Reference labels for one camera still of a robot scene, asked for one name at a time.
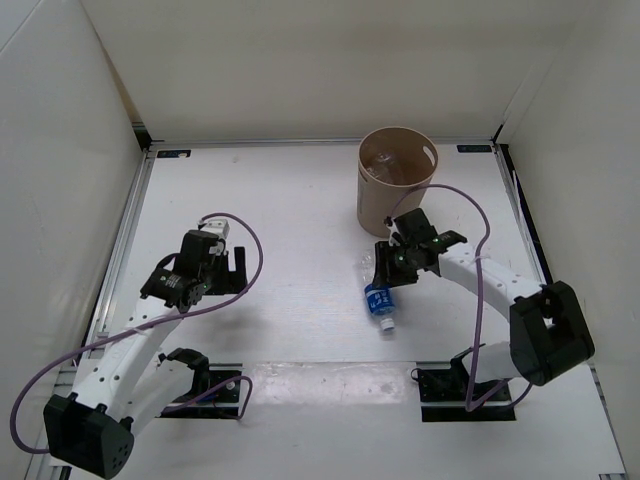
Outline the clear plastic bottle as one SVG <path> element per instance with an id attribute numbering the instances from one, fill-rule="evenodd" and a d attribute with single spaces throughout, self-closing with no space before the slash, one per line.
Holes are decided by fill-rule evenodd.
<path id="1" fill-rule="evenodd" d="M 397 155 L 393 151 L 379 151 L 371 157 L 369 168 L 380 174 L 383 170 L 391 171 L 399 166 Z"/>

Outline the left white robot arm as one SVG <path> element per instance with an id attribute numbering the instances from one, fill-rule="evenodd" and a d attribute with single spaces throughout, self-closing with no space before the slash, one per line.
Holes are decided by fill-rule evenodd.
<path id="1" fill-rule="evenodd" d="M 176 400 L 197 400 L 211 386 L 208 358 L 192 349 L 160 353 L 164 340 L 207 295 L 240 293 L 247 285 L 245 250 L 229 267 L 225 220 L 188 231 L 173 259 L 159 262 L 123 329 L 93 370 L 66 396 L 44 407 L 50 454 L 102 479 L 123 469 L 135 437 Z"/>

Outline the blue label plastic bottle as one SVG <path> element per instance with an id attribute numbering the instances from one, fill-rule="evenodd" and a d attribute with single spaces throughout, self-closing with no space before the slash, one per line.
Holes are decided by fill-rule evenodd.
<path id="1" fill-rule="evenodd" d="M 357 263 L 360 290 L 366 303 L 370 319 L 377 324 L 384 335 L 395 332 L 395 302 L 387 287 L 374 287 L 375 256 L 372 250 L 362 253 Z"/>

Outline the small clear labelled bottle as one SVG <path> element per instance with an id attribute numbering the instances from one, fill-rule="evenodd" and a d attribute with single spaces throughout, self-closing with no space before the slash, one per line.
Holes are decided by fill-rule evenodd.
<path id="1" fill-rule="evenodd" d="M 403 171 L 397 165 L 371 165 L 367 166 L 365 171 L 375 180 L 386 184 L 403 185 L 405 183 Z"/>

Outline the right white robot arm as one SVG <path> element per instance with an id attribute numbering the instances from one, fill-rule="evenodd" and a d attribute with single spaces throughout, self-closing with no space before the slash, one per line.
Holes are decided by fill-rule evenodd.
<path id="1" fill-rule="evenodd" d="M 422 209 L 385 222 L 389 237 L 375 246 L 376 288 L 418 282 L 430 272 L 474 294 L 508 323 L 506 341 L 477 343 L 451 361 L 449 387 L 460 399 L 477 396 L 488 382 L 522 378 L 543 386 L 591 359 L 595 344 L 574 289 L 542 284 L 482 258 L 466 237 L 436 231 Z"/>

